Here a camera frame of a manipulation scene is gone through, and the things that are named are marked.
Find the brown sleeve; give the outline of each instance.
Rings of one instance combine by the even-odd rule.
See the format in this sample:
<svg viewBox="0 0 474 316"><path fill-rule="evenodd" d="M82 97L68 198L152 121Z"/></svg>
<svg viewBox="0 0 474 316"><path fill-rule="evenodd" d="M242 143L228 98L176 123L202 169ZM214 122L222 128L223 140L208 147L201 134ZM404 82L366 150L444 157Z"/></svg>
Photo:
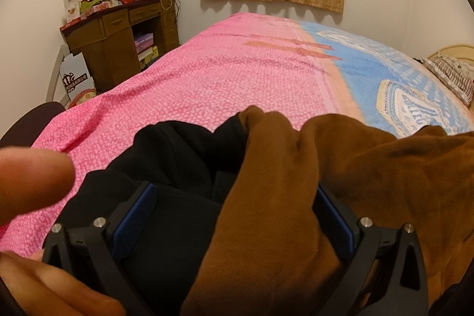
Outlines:
<svg viewBox="0 0 474 316"><path fill-rule="evenodd" d="M319 182L380 226L415 225L432 303L474 254L474 137L438 128L396 139L349 117L300 131L250 107L247 150L182 316L305 315L342 266L312 204Z"/></svg>

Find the chair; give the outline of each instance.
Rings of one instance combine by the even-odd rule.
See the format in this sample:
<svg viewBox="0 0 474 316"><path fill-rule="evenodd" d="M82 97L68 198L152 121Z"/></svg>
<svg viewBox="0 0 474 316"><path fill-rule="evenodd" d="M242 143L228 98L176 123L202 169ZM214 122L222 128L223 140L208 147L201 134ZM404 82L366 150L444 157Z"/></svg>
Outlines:
<svg viewBox="0 0 474 316"><path fill-rule="evenodd" d="M65 110L59 102L46 102L34 108L21 117L0 139L0 149L7 146L31 147L51 120Z"/></svg>

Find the striped pillowcase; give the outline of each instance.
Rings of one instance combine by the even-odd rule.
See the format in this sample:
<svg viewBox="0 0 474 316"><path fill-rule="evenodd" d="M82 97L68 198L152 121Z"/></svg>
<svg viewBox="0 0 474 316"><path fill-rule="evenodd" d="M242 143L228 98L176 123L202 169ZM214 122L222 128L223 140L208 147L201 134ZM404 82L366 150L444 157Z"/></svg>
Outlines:
<svg viewBox="0 0 474 316"><path fill-rule="evenodd" d="M471 106L474 94L473 66L441 53L431 59L423 58L421 63L436 75L464 105Z"/></svg>

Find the finger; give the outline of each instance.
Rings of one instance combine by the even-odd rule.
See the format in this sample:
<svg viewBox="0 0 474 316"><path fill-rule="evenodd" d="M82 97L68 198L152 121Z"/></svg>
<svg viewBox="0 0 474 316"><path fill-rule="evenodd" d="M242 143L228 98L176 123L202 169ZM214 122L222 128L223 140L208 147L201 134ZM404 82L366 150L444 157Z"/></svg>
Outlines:
<svg viewBox="0 0 474 316"><path fill-rule="evenodd" d="M73 309L9 256L0 256L0 273L10 293L28 316L89 316Z"/></svg>
<svg viewBox="0 0 474 316"><path fill-rule="evenodd" d="M36 252L36 253L33 253L32 255L30 255L28 258L31 259L31 260L35 260L35 261L39 261L41 262L43 260L43 255L44 255L44 249Z"/></svg>
<svg viewBox="0 0 474 316"><path fill-rule="evenodd" d="M65 303L87 316L125 316L119 301L93 291L64 270L6 252Z"/></svg>
<svg viewBox="0 0 474 316"><path fill-rule="evenodd" d="M61 200L74 184L67 154L45 149L0 149L0 224Z"/></svg>

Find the bed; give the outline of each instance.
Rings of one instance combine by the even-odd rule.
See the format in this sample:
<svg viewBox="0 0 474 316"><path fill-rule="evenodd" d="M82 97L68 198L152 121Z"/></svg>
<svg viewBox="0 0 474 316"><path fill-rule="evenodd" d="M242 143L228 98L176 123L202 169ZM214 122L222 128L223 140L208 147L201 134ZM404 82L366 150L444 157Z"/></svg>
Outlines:
<svg viewBox="0 0 474 316"><path fill-rule="evenodd" d="M105 168L144 126L181 120L214 130L258 105L285 114L296 129L339 113L405 137L441 125L472 131L472 113L425 67L381 43L315 23L241 13L215 24L113 90L70 109L35 147L68 153L76 167L70 194L19 216L1 230L0 249L28 256L85 175Z"/></svg>

